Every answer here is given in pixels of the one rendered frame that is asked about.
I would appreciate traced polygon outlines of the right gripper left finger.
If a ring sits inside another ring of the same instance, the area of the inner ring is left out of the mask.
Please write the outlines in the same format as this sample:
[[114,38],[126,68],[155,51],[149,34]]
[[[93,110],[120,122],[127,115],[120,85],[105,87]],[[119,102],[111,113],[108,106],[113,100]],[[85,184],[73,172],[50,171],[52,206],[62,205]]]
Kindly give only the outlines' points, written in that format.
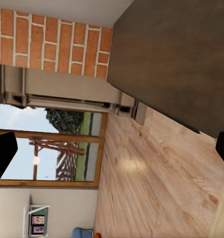
[[15,133],[0,135],[0,179],[18,151]]

